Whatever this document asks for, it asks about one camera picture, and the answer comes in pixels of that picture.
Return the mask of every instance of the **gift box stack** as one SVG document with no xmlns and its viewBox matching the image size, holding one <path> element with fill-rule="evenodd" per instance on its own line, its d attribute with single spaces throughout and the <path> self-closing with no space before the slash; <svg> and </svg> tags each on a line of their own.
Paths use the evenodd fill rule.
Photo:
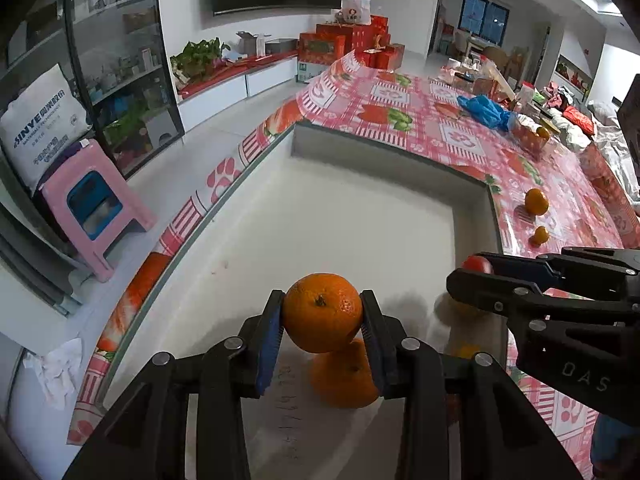
<svg viewBox="0 0 640 480">
<path fill-rule="evenodd" d="M 317 76 L 351 50 L 364 65 L 384 70 L 400 68 L 404 55 L 404 45 L 391 43 L 385 16 L 372 14 L 370 25 L 319 23 L 315 33 L 300 34 L 298 81 L 306 82 Z"/>
<path fill-rule="evenodd" d="M 331 32 L 302 32 L 298 42 L 298 82 L 304 83 L 322 73 L 347 52 L 346 37 Z"/>
</svg>

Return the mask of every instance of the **white tissue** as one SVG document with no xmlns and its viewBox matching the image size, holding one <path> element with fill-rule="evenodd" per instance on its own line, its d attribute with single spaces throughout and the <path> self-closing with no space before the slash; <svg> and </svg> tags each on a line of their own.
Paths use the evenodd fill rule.
<svg viewBox="0 0 640 480">
<path fill-rule="evenodd" d="M 76 337 L 44 357 L 28 354 L 23 364 L 25 368 L 33 368 L 36 372 L 47 404 L 57 410 L 64 410 L 66 394 L 76 390 L 71 375 L 78 373 L 81 361 L 82 341 Z"/>
</svg>

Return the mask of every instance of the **pink plastic stool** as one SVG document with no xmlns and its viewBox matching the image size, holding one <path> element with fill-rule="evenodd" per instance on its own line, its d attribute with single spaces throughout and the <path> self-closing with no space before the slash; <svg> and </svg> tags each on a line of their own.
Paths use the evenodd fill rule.
<svg viewBox="0 0 640 480">
<path fill-rule="evenodd" d="M 135 220 L 145 231 L 156 224 L 155 215 L 133 193 L 95 140 L 89 140 L 60 165 L 43 184 L 42 195 L 100 282 L 113 275 L 104 253 L 129 223 Z M 98 219 L 100 224 L 94 231 L 88 232 L 86 226 L 95 222 L 92 215 L 98 210 L 107 215 Z"/>
</svg>

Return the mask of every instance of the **plastic tablecloth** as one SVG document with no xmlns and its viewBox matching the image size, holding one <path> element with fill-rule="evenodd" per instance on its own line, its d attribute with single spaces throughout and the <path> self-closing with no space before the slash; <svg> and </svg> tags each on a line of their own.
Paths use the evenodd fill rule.
<svg viewBox="0 0 640 480">
<path fill-rule="evenodd" d="M 85 373 L 68 432 L 81 445 L 104 415 L 96 394 L 114 352 L 146 296 L 178 248 L 229 185 L 294 122 L 335 128 L 391 144 L 463 171 L 488 184 L 498 215 L 504 252 L 519 256 L 559 252 L 564 246 L 620 248 L 621 237 L 577 157 L 550 140 L 540 160 L 532 160 L 508 134 L 477 123 L 458 107 L 463 94 L 437 80 L 367 68 L 353 52 L 313 79 L 271 114 L 220 161 L 162 233 L 158 244 L 127 287 L 98 341 Z M 524 194 L 539 187 L 549 211 L 530 216 Z M 550 240 L 541 247 L 529 237 L 544 225 Z M 591 433 L 597 414 L 515 368 L 510 338 L 508 372 L 572 457 L 589 475 Z"/>
</svg>

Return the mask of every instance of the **glass cabinet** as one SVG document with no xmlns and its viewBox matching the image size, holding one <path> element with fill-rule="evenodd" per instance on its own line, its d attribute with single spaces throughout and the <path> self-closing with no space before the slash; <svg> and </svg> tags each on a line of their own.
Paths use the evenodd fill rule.
<svg viewBox="0 0 640 480">
<path fill-rule="evenodd" d="M 103 148 L 124 176 L 183 133 L 158 0 L 68 0 L 76 75 Z"/>
<path fill-rule="evenodd" d="M 5 50 L 0 68 L 0 115 L 39 76 L 60 65 L 78 97 L 66 42 L 63 0 L 37 0 Z"/>
</svg>

